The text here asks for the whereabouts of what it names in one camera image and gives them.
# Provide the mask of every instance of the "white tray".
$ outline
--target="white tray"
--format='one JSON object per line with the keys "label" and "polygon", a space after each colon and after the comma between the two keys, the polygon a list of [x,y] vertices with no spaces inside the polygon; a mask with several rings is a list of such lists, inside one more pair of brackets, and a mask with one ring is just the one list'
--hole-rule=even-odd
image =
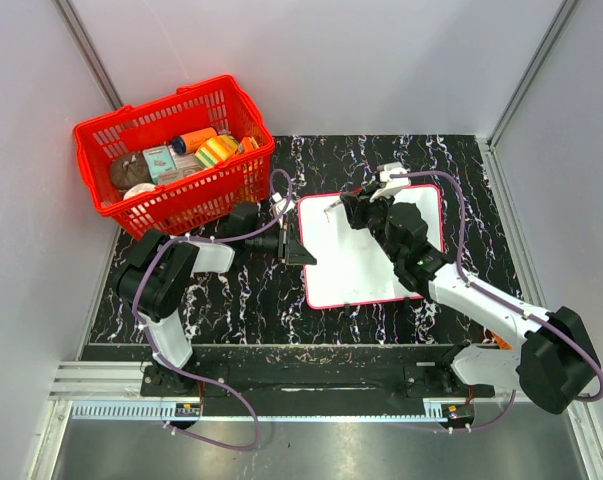
{"label": "white tray", "polygon": [[[352,230],[343,205],[324,209],[338,193],[312,195],[299,201],[299,224],[303,246],[317,259],[305,267],[305,297],[314,309],[364,305],[421,298],[406,290],[393,267],[367,229]],[[428,241],[443,250],[441,197],[434,185],[406,187],[396,202],[415,203],[428,224]]]}

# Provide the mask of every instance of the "white wall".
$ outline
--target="white wall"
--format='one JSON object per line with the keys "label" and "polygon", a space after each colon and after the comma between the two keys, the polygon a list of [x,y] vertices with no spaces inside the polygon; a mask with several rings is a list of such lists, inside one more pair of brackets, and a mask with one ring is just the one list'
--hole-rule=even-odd
{"label": "white wall", "polygon": [[108,254],[71,138],[107,111],[52,2],[0,0],[0,479],[26,468]]}
{"label": "white wall", "polygon": [[74,0],[124,102],[233,74],[274,134],[494,128],[560,0]]}
{"label": "white wall", "polygon": [[497,151],[548,306],[581,313],[603,364],[603,0],[581,2]]}

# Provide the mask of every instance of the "red basket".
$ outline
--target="red basket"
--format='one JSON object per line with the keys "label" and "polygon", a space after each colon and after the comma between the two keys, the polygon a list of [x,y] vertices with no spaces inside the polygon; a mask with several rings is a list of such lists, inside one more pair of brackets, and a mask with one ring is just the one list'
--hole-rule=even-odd
{"label": "red basket", "polygon": [[[123,200],[110,181],[110,164],[120,155],[164,144],[183,133],[214,127],[259,148],[191,177]],[[268,196],[274,139],[254,103],[229,75],[174,95],[81,123],[74,128],[77,160],[96,210],[140,238],[150,228],[180,235],[230,213],[240,201]]]}

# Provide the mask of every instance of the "orange bottle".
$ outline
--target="orange bottle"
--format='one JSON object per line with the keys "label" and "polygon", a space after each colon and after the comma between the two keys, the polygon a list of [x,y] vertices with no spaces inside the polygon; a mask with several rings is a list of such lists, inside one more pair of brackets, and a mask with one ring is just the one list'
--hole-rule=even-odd
{"label": "orange bottle", "polygon": [[178,155],[185,155],[187,153],[196,152],[207,140],[216,136],[216,130],[212,127],[208,127],[174,137],[170,143]]}

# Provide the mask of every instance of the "marble pattern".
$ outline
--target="marble pattern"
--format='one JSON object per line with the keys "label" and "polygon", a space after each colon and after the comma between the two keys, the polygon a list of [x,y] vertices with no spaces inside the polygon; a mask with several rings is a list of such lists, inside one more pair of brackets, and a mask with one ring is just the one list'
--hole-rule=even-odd
{"label": "marble pattern", "polygon": [[[466,198],[465,266],[496,287],[521,295],[479,148],[472,136],[321,136],[279,137],[273,168],[285,169],[294,198],[354,189],[373,178],[376,167],[400,161],[410,171],[439,169],[460,182]],[[442,193],[445,249],[457,250],[459,203],[445,180],[417,179]],[[279,191],[285,182],[277,179]],[[261,205],[263,221],[270,218]],[[197,230],[212,235],[218,222]],[[125,259],[133,241],[118,239],[110,274]],[[484,328],[447,308],[424,300],[312,310],[305,303],[302,267],[285,267],[253,255],[238,272],[198,274],[180,309],[193,343],[212,344],[433,344],[491,342]],[[127,307],[107,286],[90,343],[138,344]]]}

